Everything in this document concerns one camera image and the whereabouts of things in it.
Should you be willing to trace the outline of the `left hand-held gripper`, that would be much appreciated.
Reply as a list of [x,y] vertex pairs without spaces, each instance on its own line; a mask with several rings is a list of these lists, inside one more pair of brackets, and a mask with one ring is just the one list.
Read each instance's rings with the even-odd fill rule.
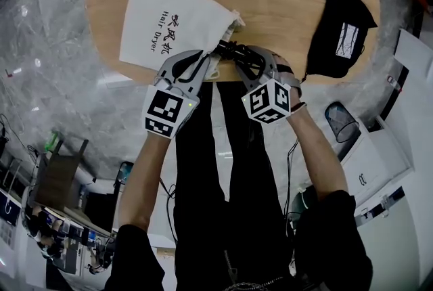
[[[202,50],[197,49],[183,51],[167,58],[163,63],[156,83],[147,88],[144,101],[144,129],[147,132],[173,139],[197,108],[200,103],[198,97],[183,91],[200,89],[210,64],[208,54],[200,59],[202,53]],[[190,76],[180,79],[198,60],[200,61]],[[178,87],[170,83],[176,80]]]

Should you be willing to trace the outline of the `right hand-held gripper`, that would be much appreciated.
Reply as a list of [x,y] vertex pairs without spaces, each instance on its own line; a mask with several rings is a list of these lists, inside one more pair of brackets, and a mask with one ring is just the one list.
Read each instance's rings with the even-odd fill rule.
[[235,61],[235,68],[247,88],[242,97],[250,119],[271,124],[293,115],[302,107],[302,102],[292,102],[291,93],[302,96],[300,81],[292,69],[276,62],[274,53],[266,48],[248,45],[246,62]]

